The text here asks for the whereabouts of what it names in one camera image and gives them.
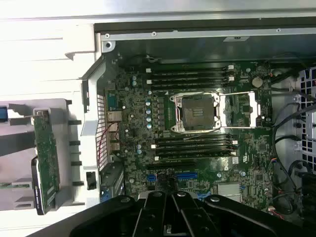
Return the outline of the blue expansion slot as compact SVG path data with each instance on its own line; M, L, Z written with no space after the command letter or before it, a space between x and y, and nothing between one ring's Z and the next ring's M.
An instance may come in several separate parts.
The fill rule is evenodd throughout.
M198 174L196 172L177 173L175 176L178 180L194 180L198 178ZM147 175L147 180L149 182L154 182L156 180L156 176L154 174L149 174Z

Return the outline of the silver chipset heatsink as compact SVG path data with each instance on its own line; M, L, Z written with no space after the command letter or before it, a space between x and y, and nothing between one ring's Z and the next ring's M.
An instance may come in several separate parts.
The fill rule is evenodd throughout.
M227 197L237 202L242 202L239 183L219 183L217 185L218 195Z

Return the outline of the CPU socket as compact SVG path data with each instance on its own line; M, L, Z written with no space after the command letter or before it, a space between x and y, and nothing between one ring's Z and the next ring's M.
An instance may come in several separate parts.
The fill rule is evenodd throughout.
M210 133L221 128L220 94L183 92L170 96L174 104L175 124L172 132L180 134Z

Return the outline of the green motherboard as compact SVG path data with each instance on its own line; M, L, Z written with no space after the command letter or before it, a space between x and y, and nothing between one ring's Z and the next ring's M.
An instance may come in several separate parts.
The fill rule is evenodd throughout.
M229 84L229 87L218 89L194 90L151 90L152 84L146 84L148 79L190 79L190 78L228 78L219 76L202 77L149 77L146 68L165 70L173 68L221 68L234 65L234 81L224 82L180 82L163 84ZM252 80L260 77L263 85L255 88ZM109 153L114 161L122 163L124 172L123 190L126 195L137 198L142 192L154 191L155 183L147 180L147 175L172 171L175 174L196 172L197 179L178 180L178 190L192 192L199 199L208 195L218 194L219 183L239 183L242 202L259 210L266 210L272 197L272 171L268 164L272 156L272 70L268 65L259 62L225 63L218 66L208 64L183 65L130 65L121 68L117 77L111 82L110 88L105 90L107 122L109 129L106 134ZM235 92L254 91L255 99L260 104L261 116L256 119L256 127L224 128L202 134L180 134L172 132L170 128L175 124L174 104L169 101L170 96L183 92L216 92L228 94ZM173 144L204 144L204 143L232 143L229 148L175 148L151 149L155 139L184 137L194 138L208 135L229 134L236 138L233 141L193 141L178 143L158 143L158 145ZM204 149L232 149L227 155L186 155L161 156L163 158L200 157L200 156L232 156L234 158L194 160L195 166L168 169L148 170L146 166L154 162L156 151L204 150Z

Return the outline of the grey parts rack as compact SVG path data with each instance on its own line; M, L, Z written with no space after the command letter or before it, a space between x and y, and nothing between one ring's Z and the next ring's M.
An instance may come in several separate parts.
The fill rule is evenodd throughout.
M56 139L60 171L60 191L56 208L74 201L69 146L68 109L65 99L0 100L0 109L11 110L27 118L0 122L0 183L27 184L27 188L0 188L0 211L32 209L31 160L35 157L35 134L29 116L36 110L48 110Z

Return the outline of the silver socket cover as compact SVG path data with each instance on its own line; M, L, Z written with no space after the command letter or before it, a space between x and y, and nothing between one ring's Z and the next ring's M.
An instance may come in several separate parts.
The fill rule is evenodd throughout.
M233 125L234 119L242 114L244 125ZM218 112L221 127L255 128L256 119L261 116L260 104L255 99L254 91L219 94Z

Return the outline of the grey open PC case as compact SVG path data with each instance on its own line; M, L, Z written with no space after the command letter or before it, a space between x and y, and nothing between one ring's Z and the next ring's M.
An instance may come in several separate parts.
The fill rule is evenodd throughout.
M244 42L226 37L249 36ZM316 231L316 29L164 31L114 33L99 28L101 56L83 82L84 155L95 158L87 187L99 191L100 204L124 193L122 163L109 153L105 90L130 65L183 65L259 62L273 74L272 197L263 212ZM142 192L135 201L146 198ZM190 237L169 191L162 237Z

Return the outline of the hard disk with blue carrier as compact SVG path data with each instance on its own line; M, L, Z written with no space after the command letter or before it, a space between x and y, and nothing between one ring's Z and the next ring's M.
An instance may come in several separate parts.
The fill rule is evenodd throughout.
M0 157L35 146L32 109L24 104L0 106Z

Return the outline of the small case wall sticker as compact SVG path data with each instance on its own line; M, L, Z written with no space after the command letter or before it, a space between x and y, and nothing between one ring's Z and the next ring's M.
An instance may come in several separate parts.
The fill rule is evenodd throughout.
M223 42L244 42L249 39L249 36L234 36L234 37L226 37Z

